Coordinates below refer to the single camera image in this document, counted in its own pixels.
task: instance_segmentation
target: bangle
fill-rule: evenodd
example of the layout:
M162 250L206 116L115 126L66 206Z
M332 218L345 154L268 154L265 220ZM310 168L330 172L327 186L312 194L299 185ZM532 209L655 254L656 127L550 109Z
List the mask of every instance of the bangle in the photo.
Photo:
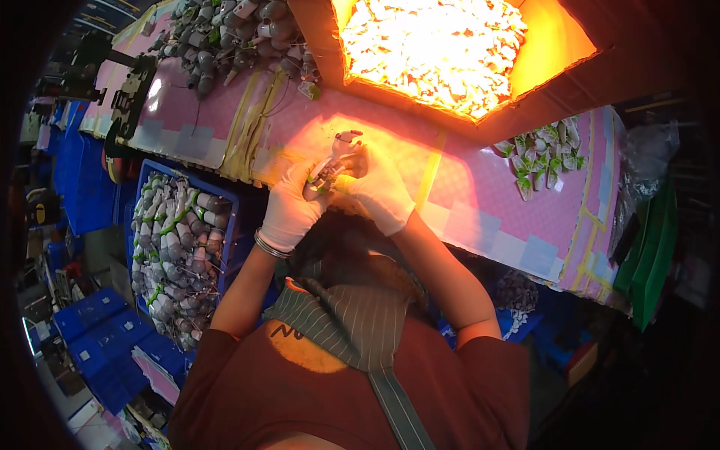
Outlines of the bangle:
M275 248L272 248L267 242L263 240L263 238L260 237L260 228L255 230L255 243L258 244L258 247L265 250L265 252L270 253L270 255L274 256L275 258L280 259L288 259L290 255L292 255L292 252L282 252L280 250L276 250Z

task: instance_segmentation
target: plastic bag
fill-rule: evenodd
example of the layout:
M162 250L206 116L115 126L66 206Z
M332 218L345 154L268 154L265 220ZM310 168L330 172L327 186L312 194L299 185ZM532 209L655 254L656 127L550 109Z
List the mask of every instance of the plastic bag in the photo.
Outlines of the plastic bag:
M660 189L667 163L680 147L678 121L635 127L627 133L624 144L608 254L615 251L638 203L650 200Z
M621 149L623 172L628 175L630 195L636 202L650 200L660 188L667 163L680 147L678 121L666 125L635 127Z
M128 441L132 442L133 444L139 444L140 441L142 441L142 438L140 437L140 434L138 433L138 430L135 429L134 425L131 423L135 421L134 418L130 418L130 415L125 414L125 410L121 410L120 413L117 415L117 418L120 419L120 424L122 425L122 432L125 433L125 437Z

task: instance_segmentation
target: white glove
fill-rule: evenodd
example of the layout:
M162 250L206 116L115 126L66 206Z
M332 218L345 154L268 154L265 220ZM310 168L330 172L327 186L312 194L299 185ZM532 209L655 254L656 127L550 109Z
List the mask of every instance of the white glove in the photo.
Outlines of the white glove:
M328 194L311 202L302 198L307 175L317 163L306 159L295 164L270 191L265 220L258 234L265 243L278 251L292 251L332 200Z
M384 235L394 235L408 223L415 202L395 164L382 151L367 144L361 151L365 152L367 175L359 179L340 175L335 189L359 200Z

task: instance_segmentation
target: maroon shirt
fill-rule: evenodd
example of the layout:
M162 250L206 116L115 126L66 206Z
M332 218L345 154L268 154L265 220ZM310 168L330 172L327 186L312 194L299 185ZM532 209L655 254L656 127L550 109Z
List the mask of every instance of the maroon shirt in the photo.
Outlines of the maroon shirt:
M475 338L454 353L408 316L393 372L437 449L522 449L524 347ZM365 373L276 320L242 341L204 333L170 420L174 450L254 449L296 431L346 449L399 448Z

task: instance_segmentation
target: open cardboard box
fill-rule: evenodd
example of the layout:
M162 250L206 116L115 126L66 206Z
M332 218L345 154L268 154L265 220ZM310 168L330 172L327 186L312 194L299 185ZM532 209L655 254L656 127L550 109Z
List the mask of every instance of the open cardboard box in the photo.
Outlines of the open cardboard box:
M357 0L288 0L326 86L417 114L489 145L572 114L682 87L640 2L510 0L528 25L509 76L512 98L479 121L346 72L339 40Z

